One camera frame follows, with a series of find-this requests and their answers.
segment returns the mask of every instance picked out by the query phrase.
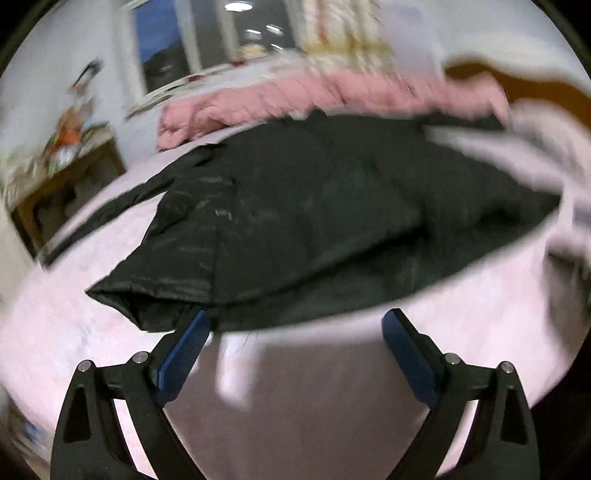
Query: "white wall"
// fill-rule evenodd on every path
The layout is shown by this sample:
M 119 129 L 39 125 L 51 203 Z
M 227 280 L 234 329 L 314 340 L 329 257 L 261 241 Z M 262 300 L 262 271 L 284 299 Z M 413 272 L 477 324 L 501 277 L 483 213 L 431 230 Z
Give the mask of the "white wall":
M 61 112 L 68 87 L 89 61 L 103 70 L 93 80 L 95 119 L 109 121 L 129 166 L 154 153 L 158 111 L 126 122 L 126 83 L 117 50 L 114 0 L 67 0 L 31 31 L 0 79 L 0 150 L 43 146 Z
M 439 61 L 485 56 L 510 72 L 561 77 L 591 92 L 591 80 L 552 21 L 531 0 L 381 0 L 383 22 L 397 6 L 418 8 Z

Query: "black puffer jacket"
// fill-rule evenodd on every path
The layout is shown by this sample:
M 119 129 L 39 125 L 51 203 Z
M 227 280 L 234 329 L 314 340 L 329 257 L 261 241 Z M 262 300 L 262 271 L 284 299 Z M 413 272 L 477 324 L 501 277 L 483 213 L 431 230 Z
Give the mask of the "black puffer jacket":
M 173 328 L 194 304 L 219 313 L 219 330 L 239 330 L 406 296 L 517 239 L 560 201 L 427 141 L 420 126 L 433 121 L 465 123 L 315 112 L 199 147 L 100 208 L 46 263 L 167 190 L 142 244 L 87 291 L 143 330 Z

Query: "window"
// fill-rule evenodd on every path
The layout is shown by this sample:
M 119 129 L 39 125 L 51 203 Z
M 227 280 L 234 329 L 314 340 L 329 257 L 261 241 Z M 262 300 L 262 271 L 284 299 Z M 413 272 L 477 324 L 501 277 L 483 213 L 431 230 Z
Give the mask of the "window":
M 122 44 L 135 104 L 245 54 L 294 48 L 299 0 L 132 0 Z

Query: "metal screw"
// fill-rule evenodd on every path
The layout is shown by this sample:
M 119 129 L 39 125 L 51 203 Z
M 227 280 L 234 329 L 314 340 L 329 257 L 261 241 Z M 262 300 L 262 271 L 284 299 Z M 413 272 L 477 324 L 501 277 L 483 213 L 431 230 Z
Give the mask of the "metal screw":
M 148 357 L 148 352 L 138 352 L 133 355 L 132 360 L 136 364 L 143 364 L 148 359 Z
M 444 358 L 445 361 L 450 365 L 457 365 L 462 361 L 459 355 L 456 355 L 455 353 L 446 353 Z
M 511 362 L 501 362 L 501 370 L 506 374 L 511 374 L 515 371 L 515 367 Z
M 78 370 L 86 372 L 91 366 L 92 364 L 90 363 L 90 360 L 82 360 L 82 362 L 78 364 Z

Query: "blue gripper pad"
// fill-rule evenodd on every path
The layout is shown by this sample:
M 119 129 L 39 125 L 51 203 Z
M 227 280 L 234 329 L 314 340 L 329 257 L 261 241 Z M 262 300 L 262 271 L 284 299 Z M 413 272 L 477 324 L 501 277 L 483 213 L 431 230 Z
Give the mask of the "blue gripper pad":
M 164 407 L 178 397 L 189 372 L 210 332 L 210 321 L 205 310 L 199 310 L 182 337 L 172 348 L 157 375 L 157 400 Z
M 402 317 L 403 315 L 399 320 L 394 310 L 390 310 L 384 316 L 384 340 L 394 354 L 416 399 L 433 408 L 439 399 L 440 381 L 437 372 L 417 345 L 417 342 L 422 341 L 422 336 L 406 317 Z

